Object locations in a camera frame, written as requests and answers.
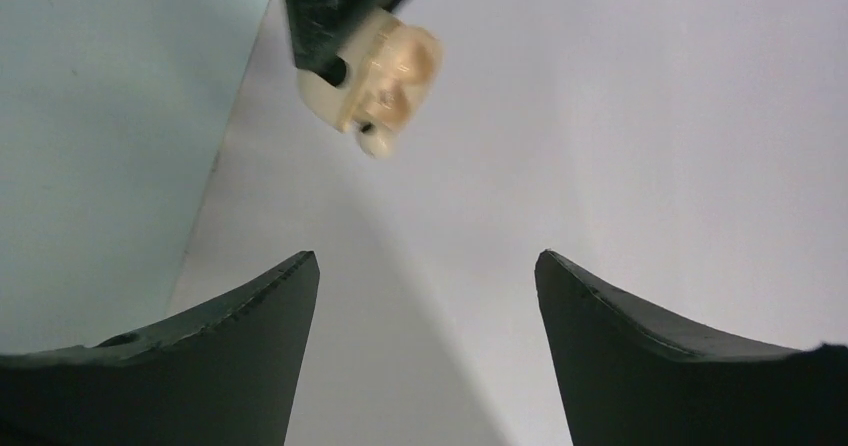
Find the beige earbud charging case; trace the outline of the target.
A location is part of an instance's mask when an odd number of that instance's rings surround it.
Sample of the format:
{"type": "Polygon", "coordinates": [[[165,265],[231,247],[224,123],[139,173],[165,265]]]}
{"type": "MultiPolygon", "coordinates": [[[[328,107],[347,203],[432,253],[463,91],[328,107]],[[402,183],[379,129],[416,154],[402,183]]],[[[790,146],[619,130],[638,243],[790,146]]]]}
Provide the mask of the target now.
{"type": "Polygon", "coordinates": [[[372,158],[391,154],[394,142],[433,87],[443,47],[427,29],[375,9],[336,53],[344,78],[338,85],[300,69],[305,105],[341,133],[352,131],[372,158]]]}

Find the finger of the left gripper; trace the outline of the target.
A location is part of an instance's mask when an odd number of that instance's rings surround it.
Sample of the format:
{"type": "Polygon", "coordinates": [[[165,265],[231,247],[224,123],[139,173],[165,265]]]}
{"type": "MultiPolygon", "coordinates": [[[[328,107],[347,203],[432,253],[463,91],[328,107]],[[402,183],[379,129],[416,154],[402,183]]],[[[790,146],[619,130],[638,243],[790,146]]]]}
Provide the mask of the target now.
{"type": "Polygon", "coordinates": [[[342,45],[374,10],[394,11],[404,0],[284,0],[294,65],[334,87],[344,83],[352,62],[338,56],[342,45]]]}

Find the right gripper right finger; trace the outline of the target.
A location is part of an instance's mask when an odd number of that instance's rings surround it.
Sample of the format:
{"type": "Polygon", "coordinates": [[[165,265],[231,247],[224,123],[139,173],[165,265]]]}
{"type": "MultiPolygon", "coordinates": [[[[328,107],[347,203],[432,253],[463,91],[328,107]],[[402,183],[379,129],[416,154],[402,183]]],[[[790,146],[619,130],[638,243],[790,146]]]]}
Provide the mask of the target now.
{"type": "Polygon", "coordinates": [[[847,349],[695,322],[547,250],[535,283],[576,445],[843,445],[847,349]]]}

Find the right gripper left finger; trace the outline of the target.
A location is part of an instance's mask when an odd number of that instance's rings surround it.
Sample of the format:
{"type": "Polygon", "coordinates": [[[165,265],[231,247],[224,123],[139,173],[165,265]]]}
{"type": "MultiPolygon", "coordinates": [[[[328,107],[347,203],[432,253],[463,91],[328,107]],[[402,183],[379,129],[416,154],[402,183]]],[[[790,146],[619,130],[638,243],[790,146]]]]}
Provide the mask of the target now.
{"type": "Polygon", "coordinates": [[[281,445],[315,310],[310,251],[95,346],[1,359],[5,445],[281,445]]]}

